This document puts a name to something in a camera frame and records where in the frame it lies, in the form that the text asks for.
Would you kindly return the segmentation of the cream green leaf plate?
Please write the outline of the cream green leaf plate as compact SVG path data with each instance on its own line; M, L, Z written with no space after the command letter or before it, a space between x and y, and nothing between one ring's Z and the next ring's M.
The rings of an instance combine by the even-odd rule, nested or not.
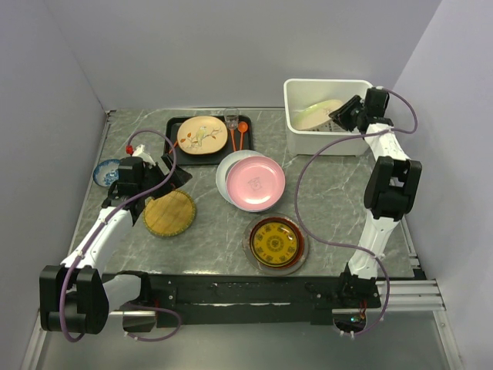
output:
M291 121L291 126L300 131L320 130L332 123L330 114L341 108L339 99L329 99L316 103L298 113Z

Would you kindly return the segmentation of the woven bamboo plate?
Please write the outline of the woven bamboo plate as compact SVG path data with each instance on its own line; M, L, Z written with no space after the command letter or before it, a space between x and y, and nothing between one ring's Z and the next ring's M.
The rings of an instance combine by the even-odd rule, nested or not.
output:
M174 237L188 229L196 217L196 204L181 190L149 200L143 211L147 230L158 237Z

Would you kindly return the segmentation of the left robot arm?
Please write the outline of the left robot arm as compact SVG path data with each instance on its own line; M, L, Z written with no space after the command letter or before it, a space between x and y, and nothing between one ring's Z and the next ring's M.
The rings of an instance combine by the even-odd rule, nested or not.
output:
M146 200L157 200L184 186L192 174L162 157L163 173L148 154L120 160L118 178L108 189L96 222L79 246L60 264L46 266L39 276L39 312L46 331L59 331L70 342L96 335L109 313L126 304L142 310L153 300L149 275L121 271L104 281L104 272L118 243L144 211Z

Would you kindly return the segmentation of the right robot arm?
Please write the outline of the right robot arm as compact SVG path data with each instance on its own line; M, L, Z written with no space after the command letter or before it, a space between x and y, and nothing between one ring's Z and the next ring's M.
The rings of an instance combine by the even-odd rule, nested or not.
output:
M356 95L330 114L340 128L357 130L375 159L364 191L364 229L337 288L338 301L346 307L354 307L377 293L377 259L383 255L394 228L414 206L421 178L421 163L404 152L396 137L399 129L385 116L392 94L388 89L371 87L364 98Z

